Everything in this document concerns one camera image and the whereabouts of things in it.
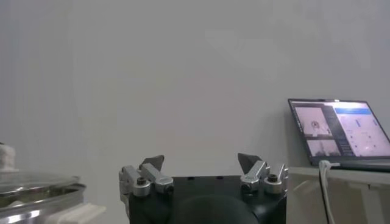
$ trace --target white backdrop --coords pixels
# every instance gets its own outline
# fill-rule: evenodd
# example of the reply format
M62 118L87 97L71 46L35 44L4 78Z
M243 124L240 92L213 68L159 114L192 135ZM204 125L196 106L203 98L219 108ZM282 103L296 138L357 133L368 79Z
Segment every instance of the white backdrop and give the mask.
M118 170L239 174L237 152L305 164L288 97L368 100L385 130L387 0L0 2L0 141L80 175L126 223Z

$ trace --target white table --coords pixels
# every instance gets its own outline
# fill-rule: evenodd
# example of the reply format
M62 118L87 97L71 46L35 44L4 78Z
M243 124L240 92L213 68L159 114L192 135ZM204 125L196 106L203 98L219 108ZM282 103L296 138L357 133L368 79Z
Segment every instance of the white table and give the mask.
M313 180L314 178L318 180L318 168L290 167L288 172L291 175L305 176L308 180ZM344 181L350 187L359 189L368 223L385 224L378 190L390 187L390 173L330 170L328 179Z

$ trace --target bolt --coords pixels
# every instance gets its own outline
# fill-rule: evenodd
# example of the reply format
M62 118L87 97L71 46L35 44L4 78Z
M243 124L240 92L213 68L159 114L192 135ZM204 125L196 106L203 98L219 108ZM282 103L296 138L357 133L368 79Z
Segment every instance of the bolt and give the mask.
M249 193L250 192L250 187L247 184L243 184L243 185L241 185L241 190L244 193Z
M146 179L143 177L138 177L136 179L136 183L137 183L137 185L144 185L144 184L146 184Z
M271 183L275 183L278 181L278 176L276 176L275 174L270 174L268 175L268 181Z

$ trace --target laptop screen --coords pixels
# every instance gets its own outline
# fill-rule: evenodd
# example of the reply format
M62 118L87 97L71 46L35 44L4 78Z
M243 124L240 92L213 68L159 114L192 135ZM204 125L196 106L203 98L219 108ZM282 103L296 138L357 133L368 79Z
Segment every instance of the laptop screen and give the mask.
M367 102L289 100L310 157L390 156L390 142Z

